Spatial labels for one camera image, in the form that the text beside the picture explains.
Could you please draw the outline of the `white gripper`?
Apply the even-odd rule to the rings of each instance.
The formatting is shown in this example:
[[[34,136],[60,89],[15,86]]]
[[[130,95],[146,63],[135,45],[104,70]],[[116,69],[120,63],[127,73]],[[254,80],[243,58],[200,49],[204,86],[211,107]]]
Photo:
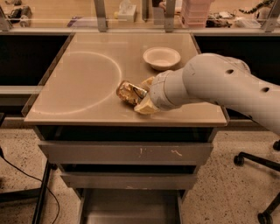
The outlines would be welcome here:
[[[151,115],[159,110],[167,111],[187,104],[187,91],[183,82],[183,70],[168,70],[143,80],[140,87],[149,91],[134,111],[141,115]]]

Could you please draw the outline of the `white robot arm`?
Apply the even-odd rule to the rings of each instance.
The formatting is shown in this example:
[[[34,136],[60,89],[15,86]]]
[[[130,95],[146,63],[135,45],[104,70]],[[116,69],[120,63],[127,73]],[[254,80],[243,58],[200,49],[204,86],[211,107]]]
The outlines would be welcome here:
[[[242,60],[214,53],[196,55],[183,68],[155,76],[134,110],[148,115],[194,102],[232,109],[280,135],[280,86],[255,77]]]

